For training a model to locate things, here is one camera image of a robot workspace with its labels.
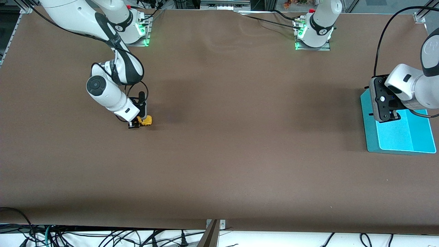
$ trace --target brown table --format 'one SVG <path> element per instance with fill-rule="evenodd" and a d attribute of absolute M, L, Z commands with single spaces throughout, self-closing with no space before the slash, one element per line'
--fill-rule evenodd
<path fill-rule="evenodd" d="M 153 125 L 128 130 L 85 89 L 111 50 L 25 15 L 0 69 L 1 205 L 46 224 L 438 233 L 439 156 L 366 151 L 359 97 L 389 17 L 341 15 L 332 51 L 310 52 L 231 11 L 166 11 L 132 48 Z M 426 36 L 397 17 L 378 73 L 419 68 Z"/>

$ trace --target white floor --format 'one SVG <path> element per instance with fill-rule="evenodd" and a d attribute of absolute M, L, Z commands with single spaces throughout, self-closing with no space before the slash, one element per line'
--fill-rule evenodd
<path fill-rule="evenodd" d="M 186 234 L 191 232 L 199 232 L 199 230 L 187 230 Z M 89 234 L 107 235 L 110 232 L 86 232 Z M 144 241 L 152 231 L 139 232 L 142 241 Z M 156 240 L 180 237 L 180 230 L 165 231 L 156 237 Z M 241 231 L 221 231 L 218 247 L 230 247 L 235 244 L 236 247 L 320 247 L 324 244 L 330 233 L 312 233 L 312 232 L 241 232 Z M 75 235 L 65 235 L 67 240 L 75 247 L 98 247 L 103 237 L 81 237 Z M 186 237 L 191 246 L 196 246 L 200 240 L 201 234 Z M 330 240 L 327 247 L 363 247 L 360 242 L 358 233 L 336 233 Z M 388 247 L 389 234 L 369 234 L 373 247 Z M 132 234 L 128 236 L 136 242 L 139 242 L 138 236 Z M 20 233 L 0 234 L 0 247 L 18 247 L 24 240 L 24 236 Z M 34 243 L 28 243 L 28 247 L 35 246 Z M 116 245 L 117 247 L 132 247 L 133 244 L 122 241 Z M 166 246 L 177 246 L 170 243 Z M 393 237 L 391 247 L 439 247 L 439 236 L 420 236 L 420 235 L 395 235 Z"/>

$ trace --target yellow object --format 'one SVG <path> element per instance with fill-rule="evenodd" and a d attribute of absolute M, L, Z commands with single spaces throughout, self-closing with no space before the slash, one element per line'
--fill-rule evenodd
<path fill-rule="evenodd" d="M 137 120 L 139 121 L 140 126 L 150 126 L 152 124 L 152 117 L 150 115 L 147 115 L 144 120 L 142 120 L 139 116 L 137 117 Z"/>

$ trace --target blue bin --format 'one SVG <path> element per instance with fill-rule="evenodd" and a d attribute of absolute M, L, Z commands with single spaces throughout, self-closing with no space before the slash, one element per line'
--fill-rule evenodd
<path fill-rule="evenodd" d="M 372 113 L 369 89 L 361 95 L 367 150 L 371 153 L 420 155 L 436 153 L 430 119 L 418 117 L 409 110 L 398 110 L 401 120 L 380 123 Z M 427 110 L 417 110 L 427 114 Z"/>

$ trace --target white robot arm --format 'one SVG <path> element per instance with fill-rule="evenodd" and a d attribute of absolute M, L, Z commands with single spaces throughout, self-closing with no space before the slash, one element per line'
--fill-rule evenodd
<path fill-rule="evenodd" d="M 334 24 L 342 12 L 340 0 L 321 0 L 314 13 L 307 13 L 298 38 L 309 47 L 321 47 L 331 38 Z"/>
<path fill-rule="evenodd" d="M 115 53 L 113 60 L 93 64 L 86 84 L 87 92 L 99 104 L 126 121 L 130 122 L 136 118 L 140 110 L 118 85 L 138 83 L 143 78 L 144 69 L 141 62 L 129 52 L 113 25 L 104 15 L 92 9 L 85 0 L 40 0 L 40 2 L 60 27 L 71 32 L 94 36 L 103 40 L 113 50 Z"/>
<path fill-rule="evenodd" d="M 399 64 L 388 76 L 372 78 L 369 88 L 375 120 L 398 120 L 398 109 L 439 109 L 439 29 L 423 43 L 421 64 L 422 71 Z"/>

